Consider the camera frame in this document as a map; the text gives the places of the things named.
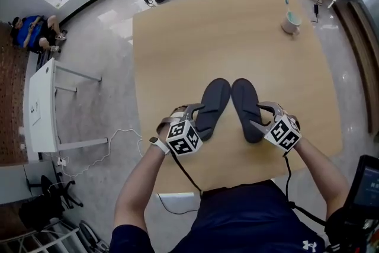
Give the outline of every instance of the watch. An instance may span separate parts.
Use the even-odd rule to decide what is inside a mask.
[[[167,155],[168,152],[170,152],[170,148],[167,147],[159,138],[157,137],[151,137],[149,139],[149,142],[152,144],[152,145],[155,145],[157,147],[159,147],[165,155]]]

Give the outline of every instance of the tabletop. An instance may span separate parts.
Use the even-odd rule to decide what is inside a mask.
[[[284,33],[284,0],[175,0],[133,17],[136,93],[144,147],[163,117],[198,103],[215,78],[253,83],[260,101],[296,115],[301,132],[325,155],[342,149],[341,123],[329,66],[313,26],[297,0],[300,35]],[[262,111],[265,122],[270,118]],[[287,173],[283,151],[263,140],[252,145],[230,100],[213,137],[179,161],[202,190],[250,184]],[[288,154],[292,170],[304,168]],[[194,191],[171,156],[155,184],[159,193]]]
[[[29,83],[29,128],[36,153],[58,151],[54,107],[54,59],[51,58]]]

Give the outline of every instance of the cup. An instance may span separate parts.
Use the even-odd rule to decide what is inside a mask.
[[[285,16],[283,22],[281,23],[281,27],[283,31],[291,35],[299,35],[300,29],[299,26],[301,24],[301,19],[295,15],[295,13],[288,11]]]

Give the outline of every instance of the blue shirt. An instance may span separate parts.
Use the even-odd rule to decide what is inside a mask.
[[[29,16],[28,18],[26,18],[24,20],[23,26],[18,31],[18,34],[17,34],[17,43],[21,47],[24,46],[24,41],[25,41],[26,37],[29,34],[29,26],[30,26],[30,24],[33,23],[33,22],[35,22],[35,20],[36,20],[37,17],[38,16]],[[28,46],[34,47],[34,43],[36,42],[36,37],[38,36],[38,34],[40,34],[41,28],[42,28],[41,24],[37,24],[34,27],[33,31],[31,32],[31,36],[30,36],[30,39],[29,39]]]
[[[171,251],[324,252],[324,240],[302,223],[272,182],[205,192],[197,218]],[[154,252],[148,234],[132,225],[114,229],[110,253]]]

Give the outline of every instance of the gray floor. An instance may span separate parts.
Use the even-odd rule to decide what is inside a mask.
[[[314,18],[311,0],[299,1],[308,11],[309,18]],[[98,84],[58,72],[58,81],[78,84],[77,94],[59,91],[56,96],[58,133],[62,142],[110,137],[117,129],[139,131],[131,18],[145,9],[149,8],[142,0],[99,0],[65,25],[69,31],[68,40],[59,60],[73,68],[101,74],[103,82]],[[358,157],[363,153],[377,155],[378,146],[366,131],[364,95],[354,55],[341,24],[326,4],[320,10],[319,23],[314,24],[314,30],[332,71],[341,114],[343,152],[333,157],[333,162],[351,182]],[[107,242],[111,239],[115,200],[140,159],[137,140],[134,133],[118,134],[112,142],[111,155],[75,178],[73,193],[85,207],[66,214],[74,222],[86,220]],[[81,172],[106,155],[107,148],[103,145],[63,152],[63,157],[69,157],[66,172]],[[278,177],[275,182],[284,188],[285,179],[286,176]],[[294,173],[290,196],[315,215],[325,216],[325,203],[306,169]],[[166,201],[176,212],[198,205],[198,198],[170,198]],[[159,200],[152,197],[146,221],[156,252],[172,249],[188,233],[195,217],[195,212],[182,216],[169,214]],[[304,221],[322,233],[317,224]]]

